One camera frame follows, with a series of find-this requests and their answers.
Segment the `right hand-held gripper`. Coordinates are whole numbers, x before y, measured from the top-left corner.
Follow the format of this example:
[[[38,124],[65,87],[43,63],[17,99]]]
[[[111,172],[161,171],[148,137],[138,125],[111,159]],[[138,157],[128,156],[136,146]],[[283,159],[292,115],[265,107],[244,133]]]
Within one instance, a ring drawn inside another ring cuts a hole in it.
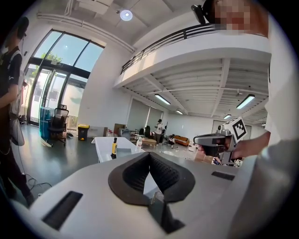
[[[193,142],[200,145],[206,155],[212,156],[213,163],[218,165],[236,165],[239,161],[233,159],[232,154],[244,136],[247,129],[242,117],[233,118],[218,126],[215,133],[199,135],[193,138]]]

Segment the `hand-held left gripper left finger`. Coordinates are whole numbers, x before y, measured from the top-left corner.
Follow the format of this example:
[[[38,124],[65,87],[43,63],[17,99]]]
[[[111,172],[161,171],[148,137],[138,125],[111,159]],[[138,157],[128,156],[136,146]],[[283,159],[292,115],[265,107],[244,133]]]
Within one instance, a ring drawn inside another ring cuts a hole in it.
[[[149,153],[139,156],[114,168],[108,176],[111,191],[124,203],[148,206],[149,198],[144,195],[145,181],[150,173]]]

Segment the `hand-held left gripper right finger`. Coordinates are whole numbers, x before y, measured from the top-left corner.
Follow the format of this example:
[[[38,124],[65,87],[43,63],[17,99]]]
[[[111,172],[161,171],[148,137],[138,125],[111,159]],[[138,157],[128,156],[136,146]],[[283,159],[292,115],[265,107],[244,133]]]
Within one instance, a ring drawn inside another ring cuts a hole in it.
[[[193,190],[195,177],[187,168],[156,153],[149,153],[149,172],[166,203],[183,201]]]

